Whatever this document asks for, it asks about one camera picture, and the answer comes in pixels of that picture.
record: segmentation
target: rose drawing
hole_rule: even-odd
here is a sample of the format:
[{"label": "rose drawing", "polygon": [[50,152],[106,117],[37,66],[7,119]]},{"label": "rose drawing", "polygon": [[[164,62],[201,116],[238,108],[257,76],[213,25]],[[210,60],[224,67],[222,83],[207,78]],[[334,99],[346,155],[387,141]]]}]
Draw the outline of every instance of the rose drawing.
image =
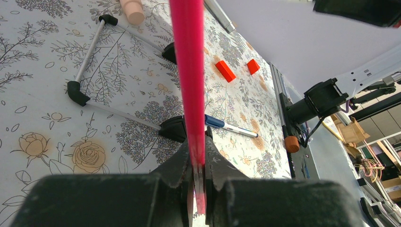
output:
[{"label": "rose drawing", "polygon": [[105,150],[90,141],[75,147],[72,162],[75,174],[95,174],[105,163]]},{"label": "rose drawing", "polygon": [[47,140],[39,133],[29,132],[19,138],[19,146],[29,156],[39,156],[46,152]]}]

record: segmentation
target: marker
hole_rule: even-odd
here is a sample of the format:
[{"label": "marker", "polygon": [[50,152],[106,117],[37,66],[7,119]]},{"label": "marker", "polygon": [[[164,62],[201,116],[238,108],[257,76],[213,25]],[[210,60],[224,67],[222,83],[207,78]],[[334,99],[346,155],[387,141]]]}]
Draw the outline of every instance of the marker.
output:
[{"label": "marker", "polygon": [[224,123],[224,121],[221,121],[219,119],[211,117],[207,114],[205,114],[205,125],[208,125],[208,126],[211,126],[214,128],[225,129],[225,130],[232,131],[232,132],[244,135],[244,136],[249,136],[251,138],[258,137],[258,134],[253,131],[249,131],[249,130],[246,130],[243,128],[238,128],[233,125],[226,124],[226,123]]}]

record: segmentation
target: black plastic connector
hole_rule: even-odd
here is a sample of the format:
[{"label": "black plastic connector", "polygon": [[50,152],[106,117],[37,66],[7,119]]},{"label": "black plastic connector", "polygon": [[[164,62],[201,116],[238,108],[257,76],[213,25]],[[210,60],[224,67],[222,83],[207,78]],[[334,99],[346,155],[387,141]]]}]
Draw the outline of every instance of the black plastic connector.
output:
[{"label": "black plastic connector", "polygon": [[175,49],[174,49],[174,42],[170,43],[164,48],[162,53],[162,57],[171,61],[174,64],[177,64],[177,59],[175,58]]},{"label": "black plastic connector", "polygon": [[108,14],[101,15],[99,17],[99,21],[102,21],[102,20],[105,21],[105,24],[110,24],[110,25],[113,25],[113,26],[116,26],[117,23],[118,23],[118,19],[117,18],[115,18],[115,17],[113,17],[111,15],[108,15]]},{"label": "black plastic connector", "polygon": [[187,139],[184,116],[172,117],[161,123],[159,136],[183,143]]},{"label": "black plastic connector", "polygon": [[90,98],[86,95],[84,95],[81,91],[81,84],[76,81],[68,81],[67,83],[67,94],[70,99],[76,103],[78,103],[81,106],[85,106],[87,104],[87,101],[90,100]]}]

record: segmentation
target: floral pattern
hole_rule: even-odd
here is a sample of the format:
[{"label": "floral pattern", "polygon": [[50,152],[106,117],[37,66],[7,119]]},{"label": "floral pattern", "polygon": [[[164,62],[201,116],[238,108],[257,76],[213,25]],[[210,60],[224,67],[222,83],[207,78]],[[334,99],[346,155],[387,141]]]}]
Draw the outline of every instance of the floral pattern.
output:
[{"label": "floral pattern", "polygon": [[[129,29],[165,48],[174,41],[168,0],[143,0],[145,21]],[[118,0],[4,1],[0,8],[0,226],[11,223],[33,185],[49,174],[148,173],[180,144],[66,95],[97,30],[98,16],[124,19]],[[252,130],[251,139],[213,129],[220,153],[249,177],[288,178],[270,67],[237,32],[205,10],[205,113]],[[246,63],[260,69],[250,75]],[[227,83],[215,64],[237,76]],[[183,114],[177,66],[134,34],[106,25],[81,79],[104,105],[160,124]],[[205,226],[194,210],[194,225]]]}]

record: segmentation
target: white wall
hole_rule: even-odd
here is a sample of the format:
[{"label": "white wall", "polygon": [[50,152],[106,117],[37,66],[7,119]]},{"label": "white wall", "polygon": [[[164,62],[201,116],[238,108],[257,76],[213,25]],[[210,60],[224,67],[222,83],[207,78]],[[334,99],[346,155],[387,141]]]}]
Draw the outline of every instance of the white wall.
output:
[{"label": "white wall", "polygon": [[313,12],[312,3],[217,0],[237,31],[299,93],[401,43],[401,30]]}]

